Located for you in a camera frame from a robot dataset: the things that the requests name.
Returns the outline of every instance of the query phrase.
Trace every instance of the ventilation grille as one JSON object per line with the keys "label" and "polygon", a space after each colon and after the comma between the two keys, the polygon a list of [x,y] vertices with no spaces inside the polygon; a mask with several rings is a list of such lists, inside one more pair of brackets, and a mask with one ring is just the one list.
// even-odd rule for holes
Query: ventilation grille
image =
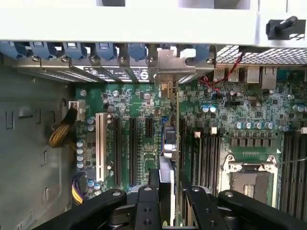
{"label": "ventilation grille", "polygon": [[[304,34],[291,34],[291,40],[304,40]],[[239,46],[225,46],[217,53],[218,64],[235,63],[241,53]],[[241,64],[247,65],[305,65],[307,64],[307,49],[272,48],[263,53],[246,53]]]}

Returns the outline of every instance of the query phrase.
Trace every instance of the red wire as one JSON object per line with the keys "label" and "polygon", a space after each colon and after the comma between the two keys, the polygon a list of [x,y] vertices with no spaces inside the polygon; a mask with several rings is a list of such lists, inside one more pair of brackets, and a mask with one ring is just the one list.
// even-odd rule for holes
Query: red wire
{"label": "red wire", "polygon": [[228,71],[227,75],[223,79],[220,79],[220,80],[218,80],[218,81],[216,81],[214,83],[210,83],[209,80],[208,80],[208,77],[205,75],[205,76],[203,76],[203,79],[199,79],[199,82],[204,83],[205,85],[208,86],[208,88],[213,88],[214,87],[214,89],[219,92],[220,90],[218,88],[216,88],[216,84],[228,80],[230,74],[232,74],[234,69],[237,68],[239,63],[242,61],[242,58],[244,57],[244,55],[245,55],[245,53],[242,53],[239,56],[239,58],[236,60],[235,64],[232,66],[232,68]]}

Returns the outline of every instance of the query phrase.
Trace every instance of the black knob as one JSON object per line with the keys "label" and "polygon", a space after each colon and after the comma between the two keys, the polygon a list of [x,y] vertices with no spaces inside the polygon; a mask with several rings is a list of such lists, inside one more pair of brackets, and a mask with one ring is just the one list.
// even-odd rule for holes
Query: black knob
{"label": "black knob", "polygon": [[290,18],[282,21],[281,23],[275,25],[274,31],[277,34],[281,34],[283,31],[293,27],[296,25],[298,18],[295,16],[291,16]]}

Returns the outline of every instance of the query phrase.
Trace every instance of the gray metal panel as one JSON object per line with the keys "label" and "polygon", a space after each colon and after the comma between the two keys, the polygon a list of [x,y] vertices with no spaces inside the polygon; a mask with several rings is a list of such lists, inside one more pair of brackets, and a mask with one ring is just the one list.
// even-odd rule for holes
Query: gray metal panel
{"label": "gray metal panel", "polygon": [[20,223],[22,230],[32,222],[37,225],[62,213],[71,201],[69,150],[51,149],[46,136],[54,118],[61,120],[60,101],[68,101],[66,91],[64,84],[0,69],[3,230],[17,229]]}

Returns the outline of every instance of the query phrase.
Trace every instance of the white pci slot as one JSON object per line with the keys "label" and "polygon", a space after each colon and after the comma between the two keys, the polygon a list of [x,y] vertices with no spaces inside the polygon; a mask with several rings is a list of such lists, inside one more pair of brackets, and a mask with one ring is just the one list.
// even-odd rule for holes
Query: white pci slot
{"label": "white pci slot", "polygon": [[106,173],[106,115],[96,114],[96,180],[104,181]]}

